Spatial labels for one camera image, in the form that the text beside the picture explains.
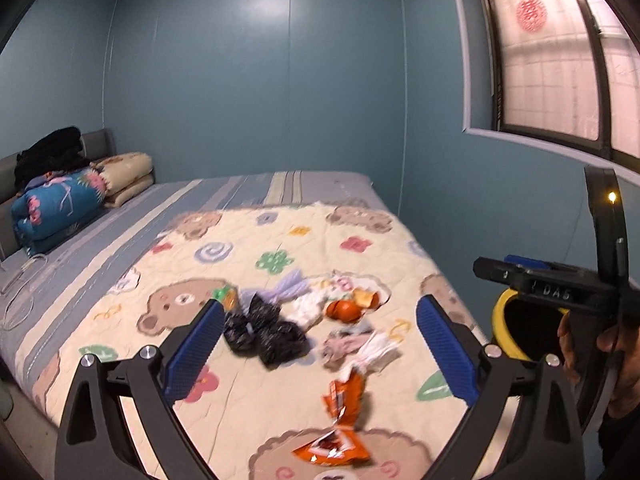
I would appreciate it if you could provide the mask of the right hand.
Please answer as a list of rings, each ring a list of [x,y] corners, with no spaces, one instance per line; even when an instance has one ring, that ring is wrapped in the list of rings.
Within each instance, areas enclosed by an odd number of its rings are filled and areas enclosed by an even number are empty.
[[[580,375],[574,367],[576,358],[571,328],[570,312],[567,312],[559,325],[558,337],[564,356],[565,374],[570,382],[578,384]],[[639,329],[625,325],[612,327],[598,337],[597,347],[605,353],[616,353],[622,357],[608,404],[608,414],[614,419],[622,419],[639,405]]]

